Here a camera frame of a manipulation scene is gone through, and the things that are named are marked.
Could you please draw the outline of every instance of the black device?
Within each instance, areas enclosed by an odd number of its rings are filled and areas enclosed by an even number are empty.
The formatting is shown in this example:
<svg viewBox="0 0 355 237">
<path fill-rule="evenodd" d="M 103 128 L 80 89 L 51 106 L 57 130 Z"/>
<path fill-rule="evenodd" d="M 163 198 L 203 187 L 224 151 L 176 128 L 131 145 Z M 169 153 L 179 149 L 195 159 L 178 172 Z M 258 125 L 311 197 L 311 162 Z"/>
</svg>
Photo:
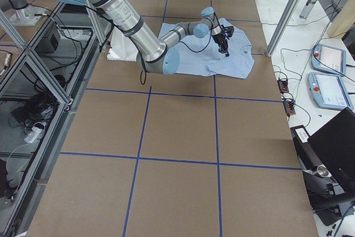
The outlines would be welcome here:
<svg viewBox="0 0 355 237">
<path fill-rule="evenodd" d="M 43 38 L 39 41 L 35 51 L 37 53 L 53 53 L 57 50 L 60 41 L 60 34 L 55 24 L 45 32 Z"/>
<path fill-rule="evenodd" d="M 229 57 L 227 39 L 233 36 L 234 27 L 233 26 L 224 27 L 223 24 L 220 27 L 221 27 L 221 32 L 212 37 L 215 43 L 218 44 L 219 46 L 218 52 L 222 54 L 226 54 L 226 57 Z"/>
<path fill-rule="evenodd" d="M 6 162 L 0 159 L 0 198 L 5 196 L 5 191 L 7 189 L 6 174 Z"/>
<path fill-rule="evenodd" d="M 24 107 L 18 107 L 11 111 L 11 115 L 18 123 L 24 122 L 28 118 L 28 111 Z"/>
<path fill-rule="evenodd" d="M 308 142 L 344 191 L 355 191 L 355 113 L 344 108 Z"/>
</svg>

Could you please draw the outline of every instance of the light blue t-shirt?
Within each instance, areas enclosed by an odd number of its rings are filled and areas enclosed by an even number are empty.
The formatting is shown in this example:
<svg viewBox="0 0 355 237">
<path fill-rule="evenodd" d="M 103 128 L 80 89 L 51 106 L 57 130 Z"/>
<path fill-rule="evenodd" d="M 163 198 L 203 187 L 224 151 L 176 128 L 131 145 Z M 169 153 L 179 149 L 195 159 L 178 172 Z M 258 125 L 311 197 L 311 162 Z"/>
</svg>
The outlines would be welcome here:
<svg viewBox="0 0 355 237">
<path fill-rule="evenodd" d="M 225 18 L 219 19 L 225 27 L 232 26 Z M 174 29 L 175 25 L 163 23 L 159 38 Z M 182 39 L 192 50 L 200 51 L 210 39 L 210 34 L 199 39 L 195 36 L 186 36 Z M 184 44 L 178 43 L 174 47 L 180 53 L 180 66 L 177 73 L 211 76 L 222 74 L 236 78 L 247 78 L 254 65 L 251 55 L 251 43 L 242 30 L 234 27 L 233 36 L 228 41 L 229 57 L 218 52 L 218 45 L 211 37 L 210 44 L 200 53 L 190 51 Z"/>
</svg>

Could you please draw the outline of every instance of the wire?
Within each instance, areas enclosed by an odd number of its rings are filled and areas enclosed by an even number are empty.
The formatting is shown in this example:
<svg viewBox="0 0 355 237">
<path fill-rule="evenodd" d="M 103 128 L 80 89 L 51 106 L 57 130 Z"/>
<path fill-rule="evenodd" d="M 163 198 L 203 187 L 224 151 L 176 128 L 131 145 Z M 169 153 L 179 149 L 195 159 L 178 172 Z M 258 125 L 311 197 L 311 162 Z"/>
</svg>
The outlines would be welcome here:
<svg viewBox="0 0 355 237">
<path fill-rule="evenodd" d="M 291 72 L 291 73 L 294 73 L 294 74 L 300 76 L 299 81 L 301 81 L 301 79 L 302 79 L 302 75 L 301 75 L 301 74 L 299 74 L 299 73 L 297 73 L 297 72 L 294 72 L 293 70 L 290 70 L 290 69 L 287 69 L 287 68 L 286 68 L 285 57 L 283 56 L 283 53 L 282 53 L 283 50 L 292 51 L 292 52 L 300 52 L 300 51 L 310 51 L 310 49 L 292 50 L 292 49 L 288 49 L 288 48 L 281 48 L 281 50 L 280 50 L 280 53 L 281 53 L 281 61 L 282 61 L 282 63 L 283 63 L 284 69 L 287 70 L 288 72 Z"/>
<path fill-rule="evenodd" d="M 16 148 L 14 151 L 12 151 L 12 152 L 10 153 L 10 155 L 7 157 L 6 162 L 10 159 L 10 157 L 11 157 L 18 149 L 20 149 L 21 147 L 25 147 L 26 145 L 29 145 L 29 144 L 30 144 L 30 143 L 20 145 L 18 148 Z"/>
<path fill-rule="evenodd" d="M 194 50 L 192 50 L 192 49 L 191 49 L 185 42 L 183 42 L 183 41 L 179 41 L 179 43 L 184 44 L 190 51 L 192 51 L 192 52 L 194 52 L 194 53 L 200 53 L 200 52 L 204 51 L 204 50 L 209 46 L 209 44 L 210 44 L 210 42 L 211 42 L 211 37 L 212 37 L 212 31 L 211 31 L 211 33 L 210 33 L 210 39 L 209 39 L 207 45 L 206 45 L 205 47 L 203 47 L 203 49 L 201 49 L 200 51 L 194 51 Z"/>
<path fill-rule="evenodd" d="M 336 236 L 337 236 L 337 233 L 338 233 L 338 231 L 339 231 L 339 229 L 340 229 L 340 226 L 343 224 L 343 221 L 344 221 L 345 217 L 348 215 L 348 213 L 350 212 L 350 210 L 351 210 L 354 206 L 355 206 L 355 204 L 351 204 L 351 206 L 349 206 L 349 208 L 345 211 L 344 216 L 343 216 L 342 219 L 340 220 L 340 223 L 339 223 L 339 225 L 338 225 L 338 227 L 337 227 L 337 230 L 335 231 L 333 237 L 336 237 Z"/>
<path fill-rule="evenodd" d="M 8 175 L 14 175 L 14 174 L 18 173 L 18 172 L 23 168 L 23 166 L 25 166 L 29 161 L 30 161 L 30 159 L 27 159 L 27 160 L 21 165 L 21 167 L 19 167 L 15 172 L 9 173 Z"/>
<path fill-rule="evenodd" d="M 307 127 L 309 126 L 309 124 L 311 123 L 311 115 L 309 114 L 308 111 L 306 111 L 306 110 L 305 110 L 304 108 L 302 108 L 300 105 L 297 105 L 297 104 L 295 103 L 295 106 L 301 108 L 302 110 L 304 110 L 304 111 L 307 113 L 307 115 L 308 115 L 308 123 L 307 123 L 307 125 L 305 126 L 305 128 L 307 128 Z"/>
<path fill-rule="evenodd" d="M 41 57 L 49 58 L 49 59 L 51 59 L 52 61 L 54 61 L 54 62 L 56 62 L 56 63 L 58 63 L 59 65 L 62 65 L 62 66 L 70 66 L 70 65 L 72 65 L 73 63 L 75 63 L 75 62 L 77 61 L 77 59 L 75 59 L 75 60 L 74 60 L 73 62 L 71 62 L 71 63 L 63 64 L 63 63 L 57 61 L 56 59 L 54 59 L 53 57 L 48 56 L 48 55 L 46 55 L 46 54 L 38 54 L 38 55 L 41 56 Z"/>
<path fill-rule="evenodd" d="M 213 13 L 213 21 L 215 20 L 215 18 L 217 18 L 216 13 Z M 213 25 L 211 26 L 211 29 L 210 29 L 210 38 L 209 38 L 208 43 L 207 43 L 207 45 L 206 45 L 205 47 L 203 47 L 203 49 L 201 49 L 200 51 L 194 51 L 194 50 L 192 50 L 192 49 L 191 49 L 185 42 L 183 42 L 183 41 L 179 41 L 178 43 L 184 44 L 190 51 L 192 51 L 192 52 L 194 52 L 194 53 L 200 53 L 200 52 L 204 51 L 204 50 L 209 46 L 209 44 L 210 44 L 210 42 L 211 42 L 212 27 L 213 27 Z"/>
<path fill-rule="evenodd" d="M 9 52 L 9 51 L 7 51 L 7 50 L 4 50 L 4 49 L 0 49 L 0 51 L 3 51 L 3 52 L 6 52 L 6 53 L 9 53 L 9 54 L 13 54 L 13 53 L 11 53 L 11 52 Z"/>
<path fill-rule="evenodd" d="M 34 89 L 36 90 L 36 92 L 38 92 L 38 93 L 43 93 L 43 92 L 45 92 L 45 89 L 44 89 L 44 88 L 41 88 L 41 87 L 37 84 L 37 81 L 36 81 L 36 82 L 32 81 L 30 78 L 28 78 L 28 76 L 27 76 L 22 70 L 20 70 L 20 72 L 21 72 L 21 74 L 25 77 L 25 79 L 26 79 L 27 81 L 29 81 L 30 83 L 33 84 Z"/>
<path fill-rule="evenodd" d="M 326 18 L 326 17 L 328 17 L 328 15 L 330 15 L 330 14 L 333 14 L 334 12 L 329 12 L 329 13 L 327 13 L 325 16 L 323 16 L 322 18 L 320 18 L 320 19 L 317 19 L 317 20 L 315 20 L 315 21 L 311 21 L 311 22 L 308 22 L 308 23 L 305 23 L 305 24 L 297 24 L 297 25 L 287 25 L 288 27 L 298 27 L 298 26 L 306 26 L 306 25 L 310 25 L 311 23 L 314 23 L 314 22 L 319 22 L 320 20 L 322 20 L 322 19 L 324 19 L 324 18 Z M 262 24 L 266 24 L 266 25 L 278 25 L 278 23 L 264 23 L 264 22 L 262 22 Z"/>
</svg>

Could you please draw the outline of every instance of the metal pole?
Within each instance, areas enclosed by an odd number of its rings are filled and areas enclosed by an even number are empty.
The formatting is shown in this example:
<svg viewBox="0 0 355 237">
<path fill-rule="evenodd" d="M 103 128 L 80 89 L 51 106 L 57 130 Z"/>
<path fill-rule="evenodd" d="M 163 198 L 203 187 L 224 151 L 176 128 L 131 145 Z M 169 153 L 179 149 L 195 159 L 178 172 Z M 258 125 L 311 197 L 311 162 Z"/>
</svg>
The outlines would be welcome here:
<svg viewBox="0 0 355 237">
<path fill-rule="evenodd" d="M 273 52 L 275 51 L 275 48 L 276 48 L 277 44 L 279 43 L 279 41 L 282 37 L 282 34 L 287 27 L 288 22 L 291 19 L 292 13 L 295 11 L 298 1 L 299 0 L 288 0 L 286 8 L 283 11 L 280 21 L 278 22 L 275 32 L 273 33 L 273 36 L 271 37 L 270 43 L 269 43 L 267 50 L 265 52 L 265 55 L 267 57 L 270 57 L 273 54 Z"/>
<path fill-rule="evenodd" d="M 5 30 L 5 32 L 14 40 L 16 45 L 19 48 L 25 49 L 26 42 L 22 38 L 22 36 L 17 32 L 15 27 L 11 24 L 11 22 L 6 18 L 5 14 L 0 9 L 0 26 Z"/>
</svg>

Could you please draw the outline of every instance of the black cable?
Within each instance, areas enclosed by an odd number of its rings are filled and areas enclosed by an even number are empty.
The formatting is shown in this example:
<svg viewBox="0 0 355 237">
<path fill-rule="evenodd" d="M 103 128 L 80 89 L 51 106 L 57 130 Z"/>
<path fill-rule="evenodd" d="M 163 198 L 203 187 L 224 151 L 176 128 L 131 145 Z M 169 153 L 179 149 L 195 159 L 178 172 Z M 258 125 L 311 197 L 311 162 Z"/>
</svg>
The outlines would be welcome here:
<svg viewBox="0 0 355 237">
<path fill-rule="evenodd" d="M 144 62 L 142 53 L 141 53 L 141 51 L 138 49 L 138 46 L 135 44 L 135 42 L 133 42 L 133 40 L 132 40 L 130 37 L 128 37 L 128 38 L 132 41 L 133 45 L 134 45 L 135 48 L 138 50 L 138 53 L 139 53 L 139 56 L 140 56 L 140 60 L 141 60 L 141 64 L 142 64 L 142 67 L 143 67 L 143 70 L 140 72 L 140 84 L 141 84 L 141 85 L 145 85 L 146 77 L 147 77 L 148 71 L 147 71 L 146 68 L 145 68 L 145 62 Z"/>
<path fill-rule="evenodd" d="M 322 19 L 328 17 L 328 15 L 330 15 L 330 14 L 333 14 L 333 12 L 329 12 L 328 14 L 326 14 L 325 16 L 323 16 L 322 18 L 317 19 L 317 20 L 315 20 L 315 21 L 311 21 L 311 22 L 308 22 L 308 23 L 305 23 L 305 24 L 287 25 L 287 26 L 288 26 L 288 27 L 306 26 L 306 25 L 309 25 L 309 24 L 314 23 L 314 22 L 319 22 L 320 20 L 322 20 Z M 266 24 L 266 25 L 278 25 L 278 23 L 264 23 L 264 22 L 262 22 L 261 24 Z"/>
<path fill-rule="evenodd" d="M 27 81 L 29 81 L 30 83 L 33 84 L 34 89 L 35 89 L 36 92 L 42 93 L 43 91 L 45 91 L 43 88 L 39 87 L 39 85 L 37 85 L 36 82 L 34 82 L 34 81 L 32 81 L 30 78 L 28 78 L 28 76 L 27 76 L 22 70 L 20 70 L 20 72 L 21 72 L 21 74 L 25 77 L 25 79 L 26 79 Z"/>
<path fill-rule="evenodd" d="M 311 123 L 311 115 L 309 114 L 308 111 L 306 111 L 306 110 L 305 110 L 304 108 L 302 108 L 300 105 L 297 105 L 297 104 L 295 103 L 295 106 L 301 108 L 303 111 L 305 111 L 305 112 L 307 113 L 307 115 L 308 115 L 308 117 L 309 117 L 308 123 L 307 123 L 307 125 L 305 126 L 305 128 L 307 128 L 307 127 L 309 126 L 309 124 Z"/>
<path fill-rule="evenodd" d="M 70 65 L 72 65 L 75 61 L 77 61 L 77 60 L 75 59 L 75 60 L 74 60 L 73 62 L 71 62 L 71 63 L 64 64 L 64 63 L 61 63 L 61 62 L 57 61 L 56 59 L 54 59 L 53 57 L 51 57 L 51 56 L 49 56 L 49 55 L 46 55 L 46 54 L 38 54 L 38 55 L 41 56 L 41 57 L 49 58 L 50 60 L 52 60 L 52 61 L 54 61 L 54 62 L 56 62 L 56 63 L 58 63 L 59 65 L 62 65 L 62 66 L 70 66 Z"/>
<path fill-rule="evenodd" d="M 214 14 L 213 14 L 213 21 L 214 21 L 216 18 L 217 18 L 217 15 L 216 15 L 216 13 L 214 13 Z M 201 49 L 200 51 L 194 51 L 194 50 L 192 50 L 192 49 L 191 49 L 185 42 L 183 42 L 183 41 L 179 41 L 178 43 L 184 44 L 190 51 L 192 51 L 192 52 L 194 52 L 194 53 L 200 53 L 200 52 L 204 51 L 204 50 L 209 46 L 209 44 L 210 44 L 210 42 L 211 42 L 212 27 L 213 27 L 213 24 L 212 24 L 211 29 L 210 29 L 210 38 L 209 38 L 208 43 L 207 43 L 207 45 L 206 45 L 205 47 L 203 47 L 203 49 Z"/>
<path fill-rule="evenodd" d="M 9 54 L 13 54 L 13 53 L 11 53 L 10 51 L 7 51 L 7 50 L 4 50 L 4 49 L 0 49 L 0 51 L 4 51 L 4 52 L 7 52 L 7 53 L 9 53 Z"/>
<path fill-rule="evenodd" d="M 287 69 L 287 68 L 286 68 L 285 57 L 284 57 L 283 54 L 282 54 L 282 51 L 283 51 L 283 50 L 287 50 L 287 51 L 291 51 L 291 52 L 300 52 L 300 51 L 311 51 L 311 49 L 292 50 L 292 49 L 288 49 L 288 48 L 281 48 L 281 50 L 280 50 L 280 53 L 281 53 L 281 60 L 282 60 L 282 62 L 283 62 L 283 67 L 284 67 L 284 69 L 287 70 L 288 72 L 291 72 L 291 73 L 294 73 L 294 74 L 300 76 L 299 81 L 301 81 L 301 79 L 302 79 L 302 75 L 301 75 L 301 74 L 299 74 L 298 72 L 294 72 L 293 70 L 290 70 L 290 69 Z"/>
</svg>

